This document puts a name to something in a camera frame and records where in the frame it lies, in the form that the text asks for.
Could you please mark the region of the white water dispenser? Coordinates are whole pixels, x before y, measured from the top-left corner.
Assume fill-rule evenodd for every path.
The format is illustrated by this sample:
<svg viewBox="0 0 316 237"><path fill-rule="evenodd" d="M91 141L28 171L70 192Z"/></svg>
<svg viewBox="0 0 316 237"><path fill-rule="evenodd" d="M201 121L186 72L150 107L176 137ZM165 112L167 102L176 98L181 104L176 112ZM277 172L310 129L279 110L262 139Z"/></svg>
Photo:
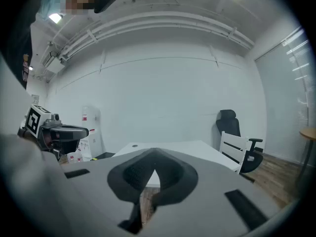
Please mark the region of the white water dispenser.
<svg viewBox="0 0 316 237"><path fill-rule="evenodd" d="M89 130L89 135L80 140L83 161L90 161L103 153L100 131L100 111L90 105L82 107L82 126Z"/></svg>

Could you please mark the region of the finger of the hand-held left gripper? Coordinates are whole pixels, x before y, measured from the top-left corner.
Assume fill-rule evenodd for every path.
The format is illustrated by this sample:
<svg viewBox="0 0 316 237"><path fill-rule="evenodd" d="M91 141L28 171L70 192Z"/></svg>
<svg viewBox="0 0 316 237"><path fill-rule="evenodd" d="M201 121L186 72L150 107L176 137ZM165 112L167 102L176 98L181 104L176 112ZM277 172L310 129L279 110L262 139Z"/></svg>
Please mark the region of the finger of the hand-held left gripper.
<svg viewBox="0 0 316 237"><path fill-rule="evenodd" d="M59 125L50 129L52 140L80 140L89 135L84 127L72 125Z"/></svg>

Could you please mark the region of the white cartons with red labels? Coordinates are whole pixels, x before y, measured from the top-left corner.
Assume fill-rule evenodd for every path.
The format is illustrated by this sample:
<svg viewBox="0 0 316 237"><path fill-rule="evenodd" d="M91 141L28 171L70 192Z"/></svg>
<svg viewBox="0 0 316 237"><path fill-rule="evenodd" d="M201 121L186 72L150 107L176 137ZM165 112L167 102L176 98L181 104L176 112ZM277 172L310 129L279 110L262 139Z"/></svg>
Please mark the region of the white cartons with red labels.
<svg viewBox="0 0 316 237"><path fill-rule="evenodd" d="M79 140L79 144L77 149L74 152L67 154L68 163L78 163L83 162L83 156L81 153L81 140Z"/></svg>

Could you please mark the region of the black printed t-shirt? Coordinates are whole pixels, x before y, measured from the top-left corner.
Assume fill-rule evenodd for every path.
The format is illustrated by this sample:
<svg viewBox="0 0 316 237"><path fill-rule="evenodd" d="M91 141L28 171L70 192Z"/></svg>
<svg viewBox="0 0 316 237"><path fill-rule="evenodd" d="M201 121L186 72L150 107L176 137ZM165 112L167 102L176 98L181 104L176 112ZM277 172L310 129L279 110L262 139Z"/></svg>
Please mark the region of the black printed t-shirt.
<svg viewBox="0 0 316 237"><path fill-rule="evenodd" d="M31 24L36 12L30 2L21 10L10 16L9 23L0 37L0 52L4 60L20 84L26 88L29 76L29 66L33 56Z"/></svg>

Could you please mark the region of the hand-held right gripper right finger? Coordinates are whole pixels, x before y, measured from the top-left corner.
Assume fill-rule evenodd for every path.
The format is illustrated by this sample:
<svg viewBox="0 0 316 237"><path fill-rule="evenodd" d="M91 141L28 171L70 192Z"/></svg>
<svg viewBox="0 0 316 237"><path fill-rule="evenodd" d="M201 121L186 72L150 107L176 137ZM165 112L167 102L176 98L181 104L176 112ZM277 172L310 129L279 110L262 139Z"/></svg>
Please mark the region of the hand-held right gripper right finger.
<svg viewBox="0 0 316 237"><path fill-rule="evenodd" d="M160 206L145 225L147 237L238 237L249 232L225 196L240 190L267 217L279 206L261 188L218 163L169 150L198 174L191 194L181 203Z"/></svg>

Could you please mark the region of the round wooden table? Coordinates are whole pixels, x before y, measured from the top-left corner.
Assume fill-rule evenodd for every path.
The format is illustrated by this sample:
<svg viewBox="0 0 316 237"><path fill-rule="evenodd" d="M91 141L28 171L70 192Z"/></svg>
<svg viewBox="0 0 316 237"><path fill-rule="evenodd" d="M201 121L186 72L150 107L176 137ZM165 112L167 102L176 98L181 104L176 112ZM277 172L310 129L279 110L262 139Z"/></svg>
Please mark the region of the round wooden table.
<svg viewBox="0 0 316 237"><path fill-rule="evenodd" d="M303 129L300 130L300 134L309 140L309 143L308 143L308 149L307 149L307 153L306 153L306 157L305 157L305 160L304 160L304 164L302 166L302 169L301 169L301 172L296 180L296 182L298 183L302 176L304 175L304 172L307 168L307 165L308 165L308 162L309 162L309 159L310 159L310 156L312 154L312 149L313 149L313 146L314 146L314 142L316 141L316 128L313 128L313 127L305 127Z"/></svg>

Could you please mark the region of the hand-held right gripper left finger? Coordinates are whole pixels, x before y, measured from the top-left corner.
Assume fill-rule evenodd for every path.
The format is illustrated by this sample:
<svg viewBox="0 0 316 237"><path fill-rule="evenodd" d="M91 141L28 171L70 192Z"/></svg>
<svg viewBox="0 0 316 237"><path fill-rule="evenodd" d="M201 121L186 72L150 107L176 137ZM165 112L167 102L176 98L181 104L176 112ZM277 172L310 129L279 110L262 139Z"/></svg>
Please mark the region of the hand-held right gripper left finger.
<svg viewBox="0 0 316 237"><path fill-rule="evenodd" d="M143 149L96 162L60 166L44 153L44 229L59 237L155 237L154 209L142 223L145 199L125 182L117 168L139 162L144 166L152 149Z"/></svg>

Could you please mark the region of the white ceiling pipes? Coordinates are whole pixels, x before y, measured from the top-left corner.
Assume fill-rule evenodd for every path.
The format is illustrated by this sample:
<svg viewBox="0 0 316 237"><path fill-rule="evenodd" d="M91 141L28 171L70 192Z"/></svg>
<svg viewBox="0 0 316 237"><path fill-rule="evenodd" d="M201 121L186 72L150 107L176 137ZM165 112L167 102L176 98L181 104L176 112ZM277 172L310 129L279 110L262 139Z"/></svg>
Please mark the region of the white ceiling pipes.
<svg viewBox="0 0 316 237"><path fill-rule="evenodd" d="M73 37L60 50L58 58L70 60L85 48L116 35L153 28L185 28L211 33L230 40L248 50L254 42L237 30L207 16L180 11L141 12L89 27Z"/></svg>

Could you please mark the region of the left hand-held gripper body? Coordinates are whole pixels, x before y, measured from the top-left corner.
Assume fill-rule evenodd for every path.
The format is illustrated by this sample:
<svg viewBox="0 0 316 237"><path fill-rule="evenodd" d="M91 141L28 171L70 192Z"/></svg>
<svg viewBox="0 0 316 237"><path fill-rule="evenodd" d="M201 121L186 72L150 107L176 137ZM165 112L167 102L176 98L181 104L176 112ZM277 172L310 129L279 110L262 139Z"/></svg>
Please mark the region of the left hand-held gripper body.
<svg viewBox="0 0 316 237"><path fill-rule="evenodd" d="M36 139L42 151L54 154L57 159L74 152L79 144L79 140L52 140L50 129L59 125L64 124L58 114L53 114L39 105L30 106L25 128Z"/></svg>

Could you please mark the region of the white air conditioner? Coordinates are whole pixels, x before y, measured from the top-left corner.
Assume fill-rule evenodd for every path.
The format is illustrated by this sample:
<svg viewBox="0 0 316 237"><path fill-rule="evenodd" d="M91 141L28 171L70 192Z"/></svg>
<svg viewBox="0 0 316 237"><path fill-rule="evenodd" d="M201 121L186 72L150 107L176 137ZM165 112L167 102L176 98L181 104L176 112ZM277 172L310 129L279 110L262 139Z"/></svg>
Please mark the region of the white air conditioner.
<svg viewBox="0 0 316 237"><path fill-rule="evenodd" d="M65 65L58 59L57 52L51 51L49 54L44 58L43 67L48 71L57 74L61 70L65 68Z"/></svg>

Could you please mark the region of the black office chair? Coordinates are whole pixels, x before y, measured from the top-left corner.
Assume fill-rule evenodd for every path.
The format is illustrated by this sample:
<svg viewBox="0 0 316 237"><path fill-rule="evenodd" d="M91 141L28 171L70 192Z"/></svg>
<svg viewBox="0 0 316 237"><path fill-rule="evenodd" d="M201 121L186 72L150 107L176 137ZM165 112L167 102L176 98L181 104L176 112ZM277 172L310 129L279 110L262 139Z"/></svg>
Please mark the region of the black office chair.
<svg viewBox="0 0 316 237"><path fill-rule="evenodd" d="M236 113L233 110L220 110L220 118L216 120L216 126L220 133L225 133L240 137L239 121L236 117ZM245 160L241 167L241 173L249 173L259 167L263 160L263 156L260 153L255 152L256 143L263 142L263 139L250 138L251 147L245 153Z"/></svg>

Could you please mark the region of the white slatted chair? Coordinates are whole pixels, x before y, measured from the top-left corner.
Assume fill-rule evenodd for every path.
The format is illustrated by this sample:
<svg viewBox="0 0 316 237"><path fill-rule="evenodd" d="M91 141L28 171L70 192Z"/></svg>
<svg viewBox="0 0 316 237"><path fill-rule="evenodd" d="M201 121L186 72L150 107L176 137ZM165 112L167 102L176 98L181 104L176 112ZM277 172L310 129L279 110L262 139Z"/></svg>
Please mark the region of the white slatted chair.
<svg viewBox="0 0 316 237"><path fill-rule="evenodd" d="M243 165L248 141L248 137L238 137L222 131L219 152L224 153L239 164L239 167L236 170L237 174L240 173Z"/></svg>

